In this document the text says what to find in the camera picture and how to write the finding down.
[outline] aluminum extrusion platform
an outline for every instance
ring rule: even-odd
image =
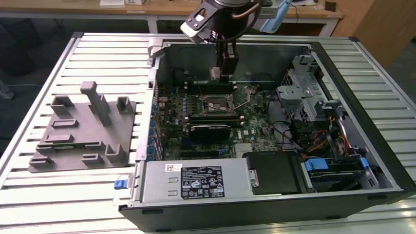
[[[27,170],[46,126],[48,106],[56,95],[87,102],[79,92],[83,81],[94,80],[107,101],[127,96],[138,102],[131,136],[130,165],[134,165],[139,136],[147,131],[143,118],[152,104],[148,89],[148,47],[155,39],[184,39],[183,35],[99,34],[74,37],[27,117],[0,159],[0,229],[3,234],[100,233],[139,234],[123,218],[118,205],[127,204],[130,190],[115,193],[114,181],[134,167],[31,174]],[[319,41],[331,56],[408,173],[416,179],[416,106],[372,58],[362,43],[348,38],[244,36],[244,40]],[[328,80],[327,87],[334,88]],[[415,233],[415,198],[380,205],[328,221],[306,221],[182,233]]]

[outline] white sticker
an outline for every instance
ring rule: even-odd
[[[180,172],[183,168],[183,164],[166,164],[164,165],[164,171],[166,172]]]

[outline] warning label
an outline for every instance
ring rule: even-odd
[[[182,197],[226,197],[222,166],[182,168]]]

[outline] floor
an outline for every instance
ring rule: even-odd
[[[30,55],[38,66],[36,71],[23,77],[15,78],[0,70],[0,79],[4,83],[11,85],[10,88],[15,92],[15,98],[12,100],[0,98],[0,156],[26,117],[32,102],[35,101],[42,85],[50,76],[72,33],[148,33],[147,23],[143,20],[67,19],[63,28],[56,27],[52,19],[35,19],[34,24],[44,41],[43,46],[30,50]],[[180,22],[160,21],[158,24],[160,33],[180,33]],[[416,80],[415,64],[416,42],[414,41],[387,69],[414,101],[416,101],[416,92],[414,92],[414,83]]]

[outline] table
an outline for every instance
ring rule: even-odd
[[[11,18],[147,20],[150,32],[158,33],[158,20],[186,20],[200,4],[187,0],[147,0],[143,5],[102,9],[100,0],[0,0],[0,16]],[[344,14],[315,6],[291,8],[284,23],[324,24],[320,36],[331,36]]]
[[[114,200],[114,181],[132,173],[134,167],[38,174],[31,174],[27,169],[51,120],[52,109],[48,105],[54,96],[66,94],[74,102],[87,101],[87,97],[80,95],[79,85],[86,80],[94,80],[99,85],[98,92],[104,94],[108,101],[115,100],[118,96],[128,96],[131,100],[144,102],[140,87],[147,85],[148,73],[152,70],[151,66],[146,65],[150,40],[167,37],[186,39],[184,35],[174,34],[99,33],[78,34],[71,38],[0,159],[2,234],[143,234],[123,218],[115,206],[127,204],[130,190],[120,190],[116,195],[120,200]],[[243,36],[242,41],[259,38]],[[290,41],[294,38],[272,39]],[[316,37],[296,37],[295,40],[322,43],[410,175],[416,179],[416,106],[403,90],[359,42],[351,42],[346,38]],[[324,79],[324,82],[334,94],[328,79]],[[136,124],[142,122],[140,111],[144,104],[139,104],[136,108]],[[134,150],[138,147],[139,135],[140,126],[135,126],[131,165],[135,164]],[[368,233],[368,230],[382,234],[415,233],[415,217],[416,202],[410,198],[391,205],[372,207],[347,219],[230,227],[184,233],[350,234]]]

